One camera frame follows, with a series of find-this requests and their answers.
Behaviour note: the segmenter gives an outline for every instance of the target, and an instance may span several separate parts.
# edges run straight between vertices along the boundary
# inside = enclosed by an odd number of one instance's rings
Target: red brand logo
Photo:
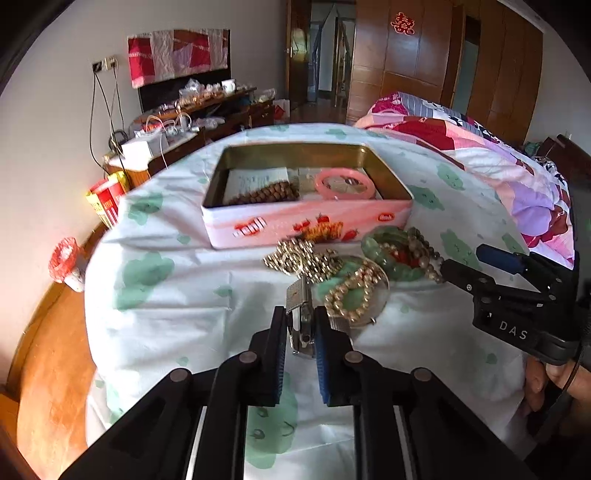
[[[267,226],[266,221],[261,217],[252,218],[247,223],[239,223],[234,226],[234,236],[256,235]]]
[[[378,216],[378,222],[390,222],[394,220],[393,213],[380,213]]]

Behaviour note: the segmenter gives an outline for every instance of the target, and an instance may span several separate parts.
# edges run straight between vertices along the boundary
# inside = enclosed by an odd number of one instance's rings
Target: finger
[[[540,390],[538,392],[533,391],[529,385],[525,385],[523,389],[525,401],[532,409],[532,411],[538,411],[544,405],[544,390]]]
[[[541,392],[548,383],[548,375],[544,365],[536,358],[529,356],[525,362],[525,384],[532,392]]]
[[[558,387],[563,388],[574,368],[574,362],[570,360],[566,365],[546,365],[546,373]],[[570,384],[569,394],[582,402],[591,402],[591,373],[584,367],[580,367]]]

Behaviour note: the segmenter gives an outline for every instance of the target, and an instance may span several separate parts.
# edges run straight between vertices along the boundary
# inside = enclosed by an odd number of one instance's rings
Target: red mesh object
[[[49,276],[53,281],[62,283],[76,266],[80,247],[73,236],[64,238],[56,245],[49,260]]]

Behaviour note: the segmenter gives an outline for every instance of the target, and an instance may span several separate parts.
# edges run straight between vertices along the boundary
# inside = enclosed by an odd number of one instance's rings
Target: white wall
[[[332,67],[335,49],[335,19],[337,10],[341,17],[355,18],[355,6],[344,4],[312,4],[311,19],[322,21],[330,12],[324,28],[322,29],[322,43],[320,46],[320,73],[318,88],[320,90],[332,90]]]
[[[554,29],[548,25],[544,30],[540,89],[527,140],[568,132],[591,154],[591,82]]]
[[[130,122],[140,109],[129,79],[126,36],[200,27],[230,28],[232,73],[239,82],[283,92],[284,2],[76,0],[39,36],[0,97],[0,384],[51,283],[47,263],[53,246],[68,235],[82,242],[99,223],[84,198],[102,177],[88,149],[91,62],[118,56],[119,90]],[[110,100],[112,73],[100,75]],[[100,157],[109,130],[102,98],[96,107],[93,146]]]

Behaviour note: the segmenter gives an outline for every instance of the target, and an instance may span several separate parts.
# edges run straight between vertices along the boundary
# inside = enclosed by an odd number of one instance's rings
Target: human hand
[[[563,388],[573,367],[572,360],[557,367],[544,365],[538,359],[529,356],[525,364],[524,413],[528,414],[541,409],[548,380]],[[568,421],[561,428],[564,434],[591,427],[591,372],[584,367],[579,367],[568,392],[574,398],[574,402]]]

